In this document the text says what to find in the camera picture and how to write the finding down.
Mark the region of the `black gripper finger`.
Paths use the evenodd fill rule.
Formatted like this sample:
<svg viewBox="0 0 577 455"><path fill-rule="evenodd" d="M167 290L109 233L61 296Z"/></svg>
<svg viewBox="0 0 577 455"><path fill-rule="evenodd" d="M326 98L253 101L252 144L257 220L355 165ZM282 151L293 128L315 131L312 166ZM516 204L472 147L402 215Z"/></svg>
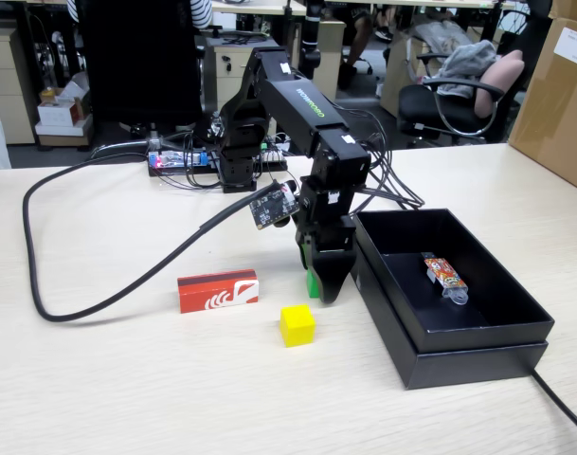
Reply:
<svg viewBox="0 0 577 455"><path fill-rule="evenodd" d="M333 303L350 274L356 260L351 250L314 251L310 271L316 282L317 293L323 303Z"/></svg>

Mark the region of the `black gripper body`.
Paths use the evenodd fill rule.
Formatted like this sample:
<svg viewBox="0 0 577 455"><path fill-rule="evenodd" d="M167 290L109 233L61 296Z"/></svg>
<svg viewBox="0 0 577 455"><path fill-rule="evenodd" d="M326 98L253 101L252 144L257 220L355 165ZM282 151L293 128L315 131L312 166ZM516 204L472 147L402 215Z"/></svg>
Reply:
<svg viewBox="0 0 577 455"><path fill-rule="evenodd" d="M355 226L348 216L353 192L328 189L316 177L302 177L295 215L296 241L300 248L313 240L318 251L352 249Z"/></svg>

